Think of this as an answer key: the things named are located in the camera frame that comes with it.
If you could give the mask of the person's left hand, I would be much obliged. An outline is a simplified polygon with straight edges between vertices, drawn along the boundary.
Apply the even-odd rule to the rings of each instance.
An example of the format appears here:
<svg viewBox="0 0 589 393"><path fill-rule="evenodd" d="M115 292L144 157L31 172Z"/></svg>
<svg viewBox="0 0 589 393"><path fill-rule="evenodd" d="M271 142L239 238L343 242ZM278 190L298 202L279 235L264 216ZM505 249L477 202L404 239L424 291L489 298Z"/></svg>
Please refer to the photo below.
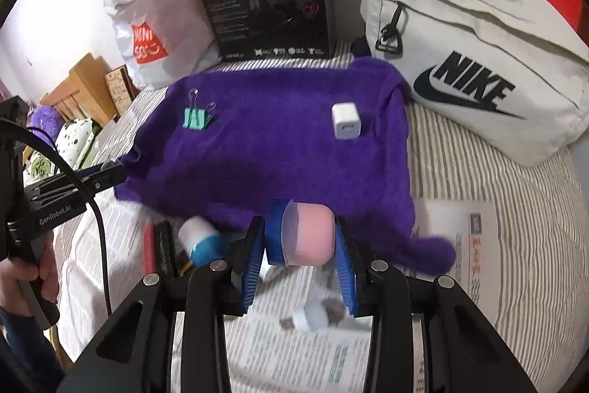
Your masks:
<svg viewBox="0 0 589 393"><path fill-rule="evenodd" d="M37 278L42 280L42 297L52 303L56 302L60 287L53 239L53 231L43 236L43 251L38 266L18 257L5 258L0 262L0 304L4 311L31 317L33 312L21 284Z"/></svg>

